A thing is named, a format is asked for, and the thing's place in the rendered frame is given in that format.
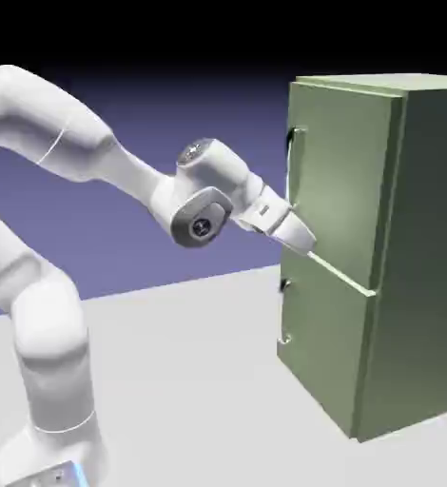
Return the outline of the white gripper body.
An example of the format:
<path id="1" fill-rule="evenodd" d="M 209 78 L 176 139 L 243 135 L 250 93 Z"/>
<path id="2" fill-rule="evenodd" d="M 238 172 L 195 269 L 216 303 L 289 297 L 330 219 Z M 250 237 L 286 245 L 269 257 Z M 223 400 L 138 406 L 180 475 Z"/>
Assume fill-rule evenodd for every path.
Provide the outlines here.
<path id="1" fill-rule="evenodd" d="M 317 241 L 310 228 L 294 211 L 286 214 L 270 237 L 300 256 L 307 256 Z"/>

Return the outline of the large green cabinet door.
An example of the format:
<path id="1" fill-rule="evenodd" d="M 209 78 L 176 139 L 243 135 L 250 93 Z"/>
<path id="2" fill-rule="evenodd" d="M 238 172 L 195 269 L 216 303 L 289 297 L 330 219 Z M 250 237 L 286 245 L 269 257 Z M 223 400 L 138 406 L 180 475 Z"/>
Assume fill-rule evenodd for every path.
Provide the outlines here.
<path id="1" fill-rule="evenodd" d="M 391 89 L 299 80 L 290 86 L 288 129 L 306 127 L 297 212 L 315 254 L 376 288 L 404 108 Z"/>

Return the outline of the small green cabinet door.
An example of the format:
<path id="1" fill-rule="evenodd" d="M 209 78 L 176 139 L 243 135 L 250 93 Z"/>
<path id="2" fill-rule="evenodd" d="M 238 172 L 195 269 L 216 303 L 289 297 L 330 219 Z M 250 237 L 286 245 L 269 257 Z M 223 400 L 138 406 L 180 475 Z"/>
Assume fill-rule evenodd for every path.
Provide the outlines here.
<path id="1" fill-rule="evenodd" d="M 281 277 L 289 278 L 285 325 L 291 341 L 278 357 L 349 438 L 357 435 L 358 393 L 365 333 L 377 290 L 327 262 L 282 252 Z"/>

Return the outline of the green cabinet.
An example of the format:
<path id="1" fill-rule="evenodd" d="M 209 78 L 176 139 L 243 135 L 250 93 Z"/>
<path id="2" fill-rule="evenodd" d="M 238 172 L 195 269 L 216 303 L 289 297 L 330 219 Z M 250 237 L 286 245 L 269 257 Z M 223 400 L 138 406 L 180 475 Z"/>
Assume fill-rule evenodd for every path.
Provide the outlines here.
<path id="1" fill-rule="evenodd" d="M 403 95 L 376 304 L 365 333 L 360 442 L 447 413 L 447 75 L 308 75 Z"/>

